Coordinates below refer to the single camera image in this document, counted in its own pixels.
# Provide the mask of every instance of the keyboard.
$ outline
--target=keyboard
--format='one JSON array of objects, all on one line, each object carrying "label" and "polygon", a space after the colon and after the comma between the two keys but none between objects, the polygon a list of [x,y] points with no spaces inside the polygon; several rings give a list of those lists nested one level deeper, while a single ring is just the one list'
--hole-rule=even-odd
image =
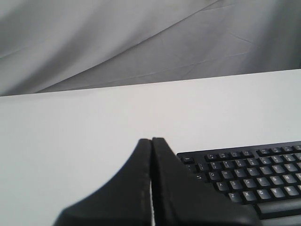
[{"label": "keyboard", "polygon": [[301,141],[177,156],[200,181],[254,208],[263,225],[301,225]]}]

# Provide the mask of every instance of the table surface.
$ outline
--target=table surface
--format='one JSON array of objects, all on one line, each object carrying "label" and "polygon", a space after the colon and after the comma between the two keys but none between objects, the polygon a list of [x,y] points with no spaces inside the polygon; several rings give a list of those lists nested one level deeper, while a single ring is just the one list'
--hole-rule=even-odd
[{"label": "table surface", "polygon": [[0,97],[0,225],[49,226],[139,138],[175,153],[301,140],[301,70]]}]

